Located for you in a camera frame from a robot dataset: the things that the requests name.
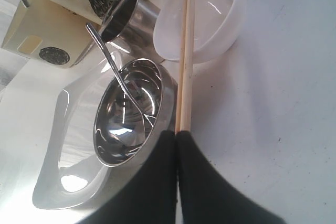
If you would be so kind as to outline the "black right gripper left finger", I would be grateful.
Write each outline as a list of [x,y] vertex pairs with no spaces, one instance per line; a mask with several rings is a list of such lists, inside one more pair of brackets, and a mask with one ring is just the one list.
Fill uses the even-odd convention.
[[81,223],[175,223],[175,134],[167,130],[132,179]]

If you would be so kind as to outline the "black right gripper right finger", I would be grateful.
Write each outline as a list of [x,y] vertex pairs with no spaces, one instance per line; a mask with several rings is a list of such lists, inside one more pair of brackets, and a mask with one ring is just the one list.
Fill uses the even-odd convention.
[[225,180],[190,132],[178,132],[176,143],[184,223],[284,223]]

